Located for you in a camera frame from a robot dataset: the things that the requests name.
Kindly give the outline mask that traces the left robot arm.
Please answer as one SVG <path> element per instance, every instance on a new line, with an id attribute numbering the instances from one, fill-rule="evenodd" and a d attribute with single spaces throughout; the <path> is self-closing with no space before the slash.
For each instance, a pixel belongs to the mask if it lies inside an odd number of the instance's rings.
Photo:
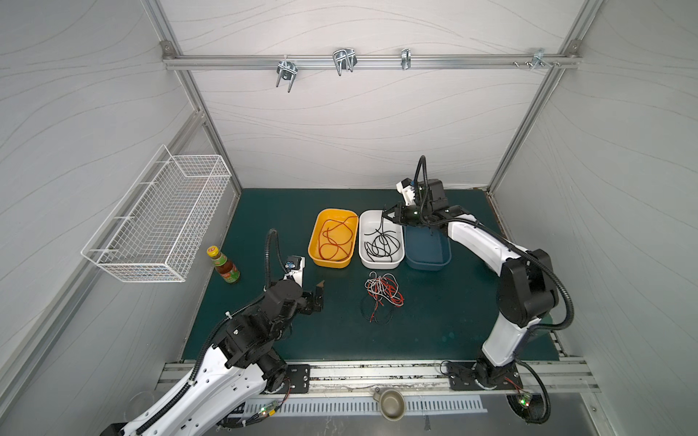
<path id="1" fill-rule="evenodd" d="M 283 386 L 287 363 L 274 349 L 296 314 L 324 308 L 325 283 L 306 292 L 293 278 L 272 283 L 210 332 L 192 370 L 153 406 L 103 435 L 203 435 L 249 398 Z"/>

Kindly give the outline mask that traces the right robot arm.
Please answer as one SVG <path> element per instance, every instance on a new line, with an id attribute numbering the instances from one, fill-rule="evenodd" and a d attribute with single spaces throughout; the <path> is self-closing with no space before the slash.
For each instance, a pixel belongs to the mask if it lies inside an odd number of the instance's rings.
<path id="1" fill-rule="evenodd" d="M 450 205 L 438 179 L 405 178 L 396 184 L 403 201 L 383 217 L 396 225 L 436 230 L 479 257 L 498 277 L 498 316 L 467 378 L 494 390 L 517 353 L 537 331 L 560 331 L 574 321 L 574 303 L 544 250 L 528 250 L 483 225 L 463 207 Z"/>

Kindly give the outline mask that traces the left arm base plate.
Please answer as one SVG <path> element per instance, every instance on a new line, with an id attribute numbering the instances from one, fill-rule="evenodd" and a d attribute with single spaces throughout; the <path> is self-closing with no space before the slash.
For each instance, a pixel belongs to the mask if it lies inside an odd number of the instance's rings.
<path id="1" fill-rule="evenodd" d="M 311 366 L 309 364 L 291 364 L 277 378 L 277 385 L 270 392 L 273 394 L 306 394 L 310 389 Z"/>

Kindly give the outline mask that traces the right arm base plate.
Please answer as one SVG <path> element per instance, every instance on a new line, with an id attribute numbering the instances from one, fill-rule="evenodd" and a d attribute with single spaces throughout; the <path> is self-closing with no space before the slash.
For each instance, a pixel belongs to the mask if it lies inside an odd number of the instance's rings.
<path id="1" fill-rule="evenodd" d="M 442 361 L 439 372 L 453 391 L 518 391 L 523 383 L 514 363 L 493 366 L 487 359 Z"/>

